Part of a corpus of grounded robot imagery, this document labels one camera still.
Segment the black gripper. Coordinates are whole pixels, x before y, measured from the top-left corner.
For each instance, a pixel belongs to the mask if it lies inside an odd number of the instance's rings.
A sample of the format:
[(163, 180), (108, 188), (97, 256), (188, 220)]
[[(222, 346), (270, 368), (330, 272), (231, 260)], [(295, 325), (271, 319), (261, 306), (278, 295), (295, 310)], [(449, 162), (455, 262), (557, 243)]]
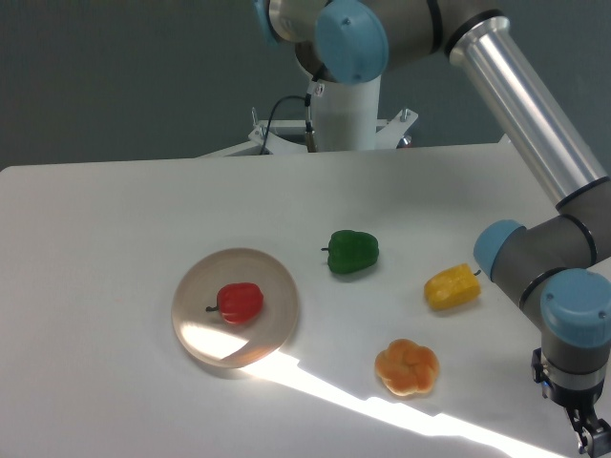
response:
[(609, 356), (609, 347), (540, 347), (533, 351), (533, 379), (544, 398), (567, 410), (580, 453), (610, 452), (610, 425), (595, 410)]

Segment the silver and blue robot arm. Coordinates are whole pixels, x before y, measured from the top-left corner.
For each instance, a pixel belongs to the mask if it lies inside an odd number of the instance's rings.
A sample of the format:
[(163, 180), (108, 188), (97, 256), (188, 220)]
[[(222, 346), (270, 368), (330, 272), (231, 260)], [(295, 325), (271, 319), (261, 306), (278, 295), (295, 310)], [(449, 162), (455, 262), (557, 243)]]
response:
[(579, 450), (601, 457), (610, 426), (595, 411), (610, 359), (610, 178), (510, 35), (494, 1), (258, 1), (265, 38), (291, 42), (315, 79), (355, 85), (443, 52), (474, 84), (557, 215), (489, 226), (474, 258), (539, 329), (531, 368), (562, 406)]

